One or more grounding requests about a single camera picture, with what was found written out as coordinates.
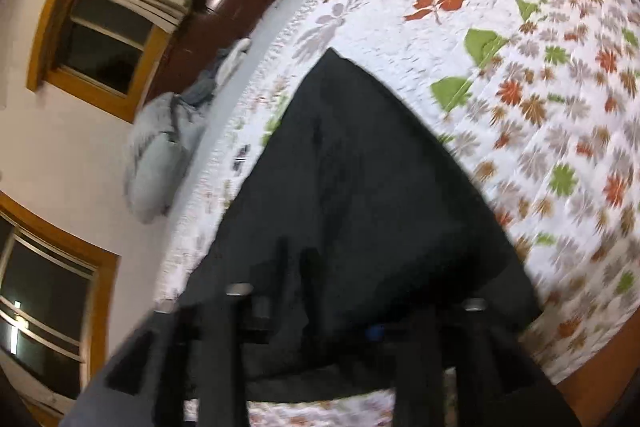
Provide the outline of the black pants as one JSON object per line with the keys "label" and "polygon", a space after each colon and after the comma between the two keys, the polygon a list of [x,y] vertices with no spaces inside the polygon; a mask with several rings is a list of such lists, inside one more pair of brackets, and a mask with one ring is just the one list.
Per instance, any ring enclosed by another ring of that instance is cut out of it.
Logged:
{"label": "black pants", "polygon": [[306,402],[393,388],[378,303],[437,308],[536,299],[477,189],[410,109],[328,51],[303,79],[222,218],[180,305],[250,284],[272,303],[244,348],[247,401]]}

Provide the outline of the wooden framed window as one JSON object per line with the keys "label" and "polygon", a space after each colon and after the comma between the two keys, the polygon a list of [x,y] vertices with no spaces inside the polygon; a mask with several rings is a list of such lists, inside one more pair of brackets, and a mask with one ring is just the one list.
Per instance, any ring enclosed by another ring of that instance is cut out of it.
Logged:
{"label": "wooden framed window", "polygon": [[119,257],[1,197],[1,384],[56,426],[104,365]]}
{"label": "wooden framed window", "polygon": [[46,0],[26,88],[53,86],[131,122],[151,87],[169,35],[108,0]]}

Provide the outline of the grey pillow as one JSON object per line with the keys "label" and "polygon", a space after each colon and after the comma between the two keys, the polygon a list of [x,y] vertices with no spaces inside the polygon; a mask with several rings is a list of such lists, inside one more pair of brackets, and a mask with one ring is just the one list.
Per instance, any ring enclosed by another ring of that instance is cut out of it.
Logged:
{"label": "grey pillow", "polygon": [[194,107],[167,92],[146,104],[129,133],[124,196],[145,225],[170,209],[206,128],[208,106]]}

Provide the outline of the grey bed sheet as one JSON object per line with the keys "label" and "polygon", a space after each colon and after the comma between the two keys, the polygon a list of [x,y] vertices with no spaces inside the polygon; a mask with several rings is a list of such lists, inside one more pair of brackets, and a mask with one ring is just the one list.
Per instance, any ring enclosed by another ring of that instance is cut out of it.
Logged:
{"label": "grey bed sheet", "polygon": [[189,198],[194,191],[200,174],[206,167],[210,153],[216,142],[224,133],[227,121],[231,117],[236,103],[250,82],[258,64],[267,53],[271,43],[284,28],[290,18],[302,6],[305,0],[276,0],[258,20],[254,30],[248,35],[250,47],[247,56],[228,82],[216,95],[206,118],[206,126],[202,139],[196,148],[190,166],[174,198],[174,202],[167,215],[167,230],[174,229],[186,212]]}

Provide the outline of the grey and white folded clothes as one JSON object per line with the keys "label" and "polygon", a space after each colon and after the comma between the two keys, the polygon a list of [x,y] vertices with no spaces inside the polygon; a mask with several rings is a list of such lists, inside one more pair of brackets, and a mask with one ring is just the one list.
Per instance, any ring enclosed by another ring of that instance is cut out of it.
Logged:
{"label": "grey and white folded clothes", "polygon": [[216,98],[244,61],[251,44],[250,38],[243,38],[236,40],[228,48],[218,50],[213,61],[198,74],[194,83],[180,94],[181,100],[198,107]]}

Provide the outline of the white floral quilt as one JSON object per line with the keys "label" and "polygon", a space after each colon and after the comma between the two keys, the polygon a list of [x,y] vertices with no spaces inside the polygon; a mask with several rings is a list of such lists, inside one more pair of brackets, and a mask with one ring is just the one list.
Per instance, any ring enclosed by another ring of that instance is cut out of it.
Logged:
{"label": "white floral quilt", "polygon": [[303,0],[202,146],[156,300],[180,294],[326,50],[390,87],[494,208],[544,299],[527,346],[600,424],[639,370],[638,0]]}

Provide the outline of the dark wooden headboard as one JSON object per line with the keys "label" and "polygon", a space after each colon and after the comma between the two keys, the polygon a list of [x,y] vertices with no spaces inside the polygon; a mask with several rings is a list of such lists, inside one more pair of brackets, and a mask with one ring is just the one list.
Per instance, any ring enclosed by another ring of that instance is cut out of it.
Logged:
{"label": "dark wooden headboard", "polygon": [[145,100],[180,93],[236,40],[253,31],[276,0],[194,0],[191,12],[172,34]]}

